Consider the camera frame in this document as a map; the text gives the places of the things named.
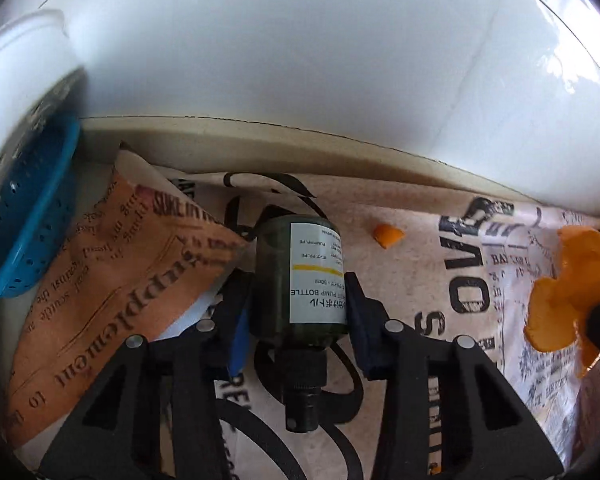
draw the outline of silver screw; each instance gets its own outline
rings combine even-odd
[[[384,324],[384,328],[387,330],[387,332],[398,333],[402,332],[404,325],[397,319],[390,319]]]
[[[201,319],[196,323],[198,332],[211,332],[216,327],[213,319]]]
[[[461,335],[458,336],[458,339],[456,339],[456,343],[458,343],[458,346],[461,346],[462,348],[473,348],[475,345],[475,341],[474,338],[471,337],[470,335]]]
[[[135,334],[126,338],[125,344],[128,348],[138,348],[142,346],[142,336]]]

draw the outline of newspaper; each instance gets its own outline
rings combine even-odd
[[[155,340],[197,321],[245,244],[123,150],[24,323],[8,386],[9,443],[35,440],[70,412],[129,335]]]
[[[421,334],[445,340],[471,335],[525,401],[563,463],[570,462],[578,420],[578,349],[539,353],[524,339],[523,327],[533,282],[557,272],[557,229],[566,224],[600,228],[599,218],[395,182],[279,173],[187,175],[158,169],[247,240],[275,208],[328,218],[342,235],[345,270],[356,272],[366,295]],[[384,250],[372,237],[379,223],[396,226],[406,236]],[[342,346],[352,358],[348,339]],[[332,392],[352,387],[331,352],[329,381],[326,389]],[[373,465],[383,391],[381,383],[365,381],[360,412],[340,427],[360,456],[365,477]],[[218,384],[217,393],[248,406],[269,424],[308,478],[344,478],[344,460],[323,430],[310,435],[285,431],[284,407],[266,392],[253,367],[231,384]],[[438,413],[433,402],[432,428],[440,426]],[[595,423],[589,429],[598,427]],[[224,436],[234,478],[282,477],[248,438],[226,426]],[[437,472],[440,439],[434,431],[430,444],[430,471]]]

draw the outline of blue basket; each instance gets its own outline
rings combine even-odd
[[[0,297],[33,287],[64,241],[75,209],[70,165],[79,133],[76,118],[51,118],[0,188]]]

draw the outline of small orange piece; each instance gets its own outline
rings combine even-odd
[[[380,224],[374,229],[374,238],[383,249],[388,249],[404,238],[404,231],[389,224]]]
[[[560,274],[534,283],[525,336],[539,352],[554,352],[577,340],[582,377],[600,354],[585,335],[589,313],[600,304],[600,232],[565,226],[558,236]]]

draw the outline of white wall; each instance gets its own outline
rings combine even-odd
[[[39,6],[86,65],[83,117],[330,132],[600,214],[587,0],[8,0],[0,22]]]

